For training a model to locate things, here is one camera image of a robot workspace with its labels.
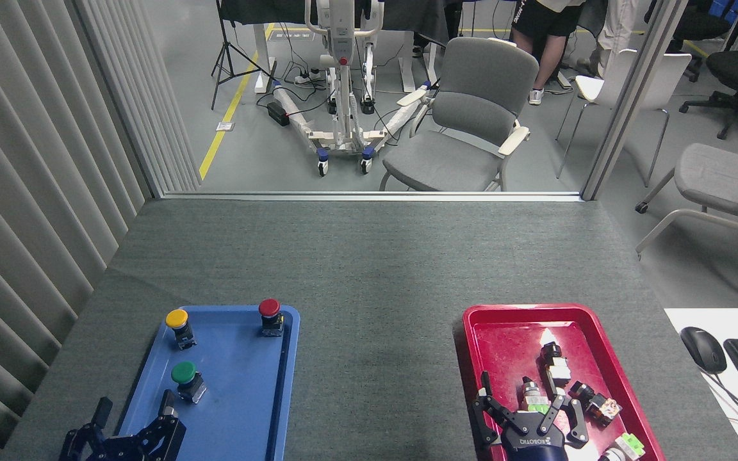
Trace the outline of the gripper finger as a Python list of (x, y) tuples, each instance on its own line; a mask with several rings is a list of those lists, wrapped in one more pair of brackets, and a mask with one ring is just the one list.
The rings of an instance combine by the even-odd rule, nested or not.
[(176, 394), (163, 392), (158, 416), (119, 449), (120, 460), (176, 460), (186, 435), (186, 426), (175, 410)]
[(89, 449), (87, 460), (117, 460), (117, 453), (108, 449), (103, 433), (112, 407), (113, 403), (108, 397), (100, 398), (90, 422), (67, 432), (58, 459), (82, 460), (85, 449)]

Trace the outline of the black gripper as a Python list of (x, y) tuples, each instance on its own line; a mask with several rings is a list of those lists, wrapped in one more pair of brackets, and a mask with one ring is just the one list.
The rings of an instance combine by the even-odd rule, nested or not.
[[(583, 448), (589, 442), (580, 400), (556, 394), (545, 415), (539, 412), (516, 415), (495, 399), (488, 371), (481, 371), (480, 384), (471, 401), (471, 429), (476, 444), (503, 444), (507, 460), (568, 460), (563, 432), (554, 424), (560, 410), (568, 417), (568, 443)], [(515, 423), (528, 432), (521, 434)]]

